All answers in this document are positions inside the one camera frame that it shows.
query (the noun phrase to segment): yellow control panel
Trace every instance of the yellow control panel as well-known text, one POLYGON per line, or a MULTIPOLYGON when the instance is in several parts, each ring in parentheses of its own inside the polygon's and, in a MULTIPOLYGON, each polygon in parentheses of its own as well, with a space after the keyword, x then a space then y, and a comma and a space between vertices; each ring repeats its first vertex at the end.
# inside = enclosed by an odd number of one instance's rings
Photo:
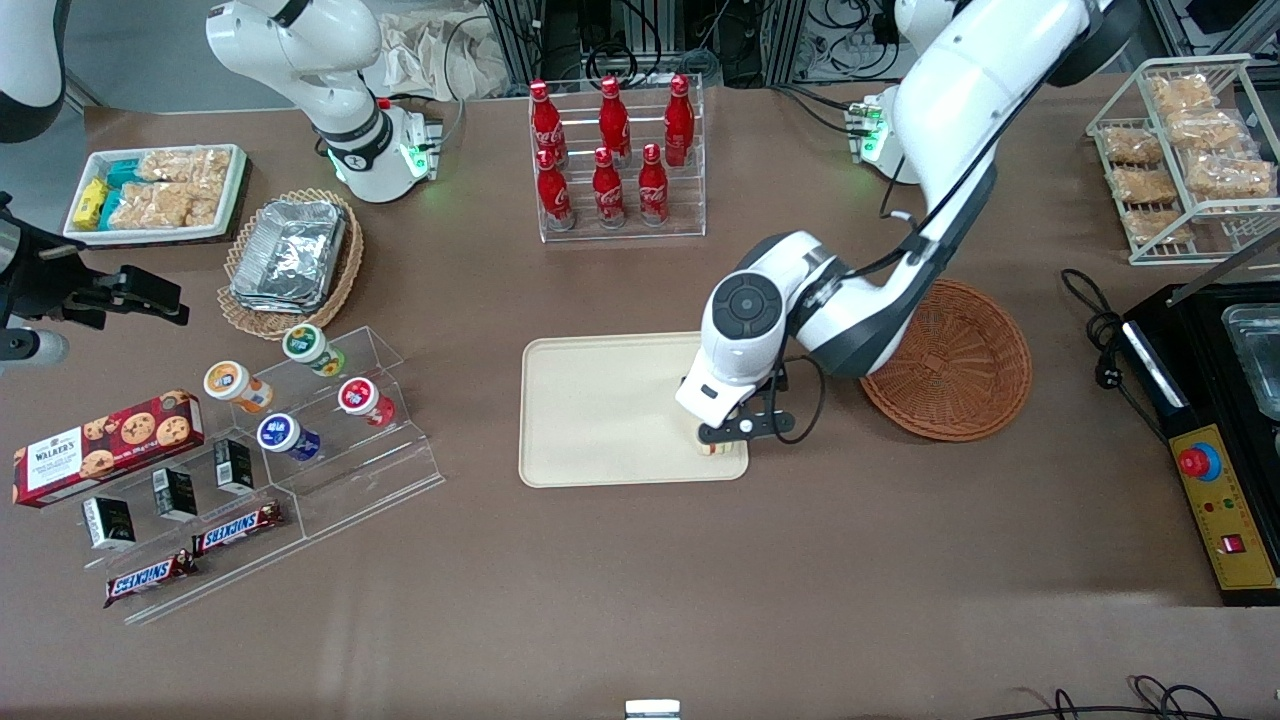
POLYGON ((1213 574, 1222 589, 1280 587, 1217 425, 1169 441, 1213 574))

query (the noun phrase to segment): brown woven basket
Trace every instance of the brown woven basket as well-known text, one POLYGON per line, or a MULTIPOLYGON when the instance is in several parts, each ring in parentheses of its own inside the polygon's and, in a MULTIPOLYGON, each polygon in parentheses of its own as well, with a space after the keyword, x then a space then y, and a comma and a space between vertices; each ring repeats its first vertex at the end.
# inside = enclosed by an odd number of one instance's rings
MULTIPOLYGON (((275 200, 293 200, 296 202, 321 200, 333 202, 347 213, 347 231, 342 240, 342 256, 338 258, 338 266, 333 270, 333 287, 329 290, 329 300, 311 315, 248 310, 232 297, 230 286, 219 288, 218 305, 223 309, 223 316, 227 318, 227 322, 265 340, 280 340, 284 337, 285 331, 298 323, 311 323, 321 328, 328 325, 338 315, 338 310, 347 301, 347 296, 351 295, 351 287, 356 284, 356 274, 360 272, 360 259, 365 254, 365 234, 356 220, 356 213, 352 211, 351 205, 342 197, 328 190, 307 188, 285 192, 275 200)), ((248 237, 253 234, 253 228, 257 225, 257 218, 261 214, 262 209, 259 208, 257 213, 253 213, 253 217, 244 223, 239 234, 236 236, 236 242, 232 243, 232 249, 227 254, 227 263, 223 264, 223 268, 227 269, 228 281, 236 274, 236 268, 239 266, 241 258, 244 255, 244 245, 248 242, 248 237)))
POLYGON ((1023 409, 1032 389, 1032 355, 995 300, 940 279, 915 310, 897 352, 863 378, 863 389, 918 436, 979 439, 1023 409))

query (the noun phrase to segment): red bottle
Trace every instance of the red bottle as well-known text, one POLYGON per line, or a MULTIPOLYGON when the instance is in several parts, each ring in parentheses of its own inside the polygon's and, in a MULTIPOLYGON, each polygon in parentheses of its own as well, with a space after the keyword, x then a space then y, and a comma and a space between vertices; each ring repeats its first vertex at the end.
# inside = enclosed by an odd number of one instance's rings
POLYGON ((631 161, 631 119, 618 97, 620 92, 618 78, 604 76, 600 81, 600 94, 604 95, 600 105, 600 140, 613 154, 613 164, 625 168, 631 161))
POLYGON ((622 209, 622 178, 613 167, 613 154, 608 147, 595 149, 591 187, 595 188, 595 211, 600 215, 600 224, 609 229, 621 228, 627 222, 622 209))
POLYGON ((568 184, 556 169, 550 150, 538 151, 538 199, 547 210, 547 229, 563 232, 573 227, 573 208, 568 204, 568 184))
POLYGON ((564 126, 559 120, 559 110, 552 105, 550 95, 547 92, 547 83, 535 79, 529 83, 529 96, 534 99, 534 111, 530 122, 534 126, 534 140, 539 150, 550 150, 556 158, 556 167, 563 168, 568 159, 568 147, 564 146, 564 126))
POLYGON ((694 106, 689 102, 687 77, 677 73, 671 78, 671 101, 662 122, 667 126, 667 164, 682 168, 694 143, 694 106))
POLYGON ((662 168, 662 150, 658 143, 644 146, 644 167, 640 168, 640 219, 649 227, 667 222, 671 210, 667 204, 667 170, 662 168))

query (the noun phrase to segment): yogurt cup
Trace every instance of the yogurt cup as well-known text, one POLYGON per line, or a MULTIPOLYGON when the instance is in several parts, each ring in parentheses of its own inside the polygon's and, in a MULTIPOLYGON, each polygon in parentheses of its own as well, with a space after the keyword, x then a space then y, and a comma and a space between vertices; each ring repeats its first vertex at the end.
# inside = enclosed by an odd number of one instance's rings
POLYGON ((302 427, 287 413, 268 415, 257 427, 257 443, 268 452, 282 452, 303 461, 320 452, 320 436, 302 427))
POLYGON ((378 391, 369 378, 351 378, 338 391, 338 407, 380 428, 396 418, 396 401, 378 391))
POLYGON ((205 392, 214 400, 238 405, 246 413, 261 413, 275 395, 271 386, 255 378, 248 368, 234 360, 214 363, 205 373, 205 392))
POLYGON ((311 372, 321 378, 332 378, 342 372, 347 364, 347 356, 340 350, 329 345, 324 331, 311 323, 302 323, 289 328, 280 341, 284 356, 296 363, 302 363, 311 372))

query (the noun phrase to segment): walkers cookie box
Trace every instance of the walkers cookie box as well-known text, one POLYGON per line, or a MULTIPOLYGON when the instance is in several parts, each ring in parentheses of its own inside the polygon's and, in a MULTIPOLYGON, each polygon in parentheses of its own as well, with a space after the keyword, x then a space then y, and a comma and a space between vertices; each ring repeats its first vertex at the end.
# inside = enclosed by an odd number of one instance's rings
POLYGON ((204 445, 200 402, 169 391, 13 454, 13 502, 44 507, 204 445))

